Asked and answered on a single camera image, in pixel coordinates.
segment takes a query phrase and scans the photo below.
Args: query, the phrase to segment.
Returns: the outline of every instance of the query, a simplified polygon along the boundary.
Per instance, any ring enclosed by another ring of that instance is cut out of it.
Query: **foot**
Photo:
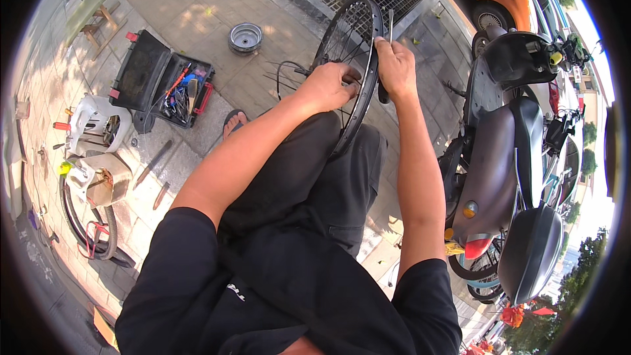
[[[241,126],[245,125],[247,123],[247,117],[245,116],[245,114],[240,111],[238,112],[238,114],[234,115],[226,124],[226,126],[223,127],[223,139],[225,140],[226,138],[228,138],[228,136],[232,133],[233,130],[235,130],[235,127],[238,124],[241,124]]]

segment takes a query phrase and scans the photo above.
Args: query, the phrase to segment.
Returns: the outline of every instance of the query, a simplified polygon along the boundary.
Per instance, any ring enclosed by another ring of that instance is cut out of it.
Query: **tail light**
[[[464,257],[467,259],[477,259],[486,252],[493,241],[493,235],[489,233],[472,234],[467,237],[464,246]]]
[[[558,115],[558,85],[555,80],[548,83],[549,103],[554,115]]]

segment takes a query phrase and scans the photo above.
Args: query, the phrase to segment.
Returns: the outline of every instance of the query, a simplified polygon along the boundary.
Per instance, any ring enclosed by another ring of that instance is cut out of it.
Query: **tool box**
[[[162,118],[180,128],[193,127],[197,115],[204,112],[213,91],[210,83],[215,75],[213,66],[171,51],[145,29],[138,34],[128,33],[127,38],[132,43],[110,91],[110,104],[140,111],[145,114],[145,118]],[[184,69],[187,75],[195,74],[199,81],[192,112],[185,110],[185,115],[169,116],[170,112],[165,114],[169,109],[166,91],[179,80],[178,76],[182,75]]]

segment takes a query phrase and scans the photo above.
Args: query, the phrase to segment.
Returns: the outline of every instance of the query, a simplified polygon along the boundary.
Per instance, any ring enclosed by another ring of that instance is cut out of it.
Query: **red latch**
[[[193,109],[193,113],[195,114],[201,114],[204,112],[204,110],[206,109],[206,104],[208,103],[208,99],[210,98],[210,95],[213,94],[213,84],[205,83],[204,87],[208,88],[208,91],[206,92],[206,96],[204,96],[204,100],[202,100],[201,102],[201,106],[199,108]]]
[[[138,33],[127,32],[125,37],[128,38],[130,41],[136,41],[138,40]]]
[[[55,122],[52,124],[53,129],[70,130],[70,124],[65,122]]]

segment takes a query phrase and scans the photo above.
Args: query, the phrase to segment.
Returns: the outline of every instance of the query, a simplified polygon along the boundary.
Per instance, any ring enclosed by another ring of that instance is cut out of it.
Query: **scooter storage box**
[[[204,111],[208,100],[206,95],[212,88],[210,81],[215,75],[213,66],[199,59],[171,52],[145,29],[137,35],[129,34],[128,37],[135,41],[132,40],[112,86],[110,104],[146,114],[151,113],[181,128],[193,127],[197,115]],[[171,88],[182,68],[188,63],[191,63],[191,71],[187,74],[191,74],[196,68],[202,69],[205,74],[199,83],[200,90],[193,103],[193,112],[189,115],[188,121],[182,123],[174,117],[169,118],[162,114],[160,105],[165,91]]]
[[[547,205],[515,217],[497,266],[502,288],[513,304],[539,295],[558,261],[562,240],[561,217]]]

